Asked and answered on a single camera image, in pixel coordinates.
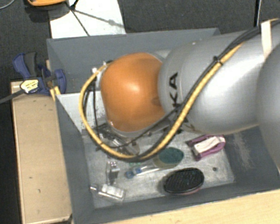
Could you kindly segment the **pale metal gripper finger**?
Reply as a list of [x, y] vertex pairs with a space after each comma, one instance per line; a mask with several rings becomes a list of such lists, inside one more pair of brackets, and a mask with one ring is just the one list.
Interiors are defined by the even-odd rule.
[[118, 174], [120, 172], [120, 167], [116, 161], [108, 161], [106, 165], [107, 181], [108, 184], [116, 184]]

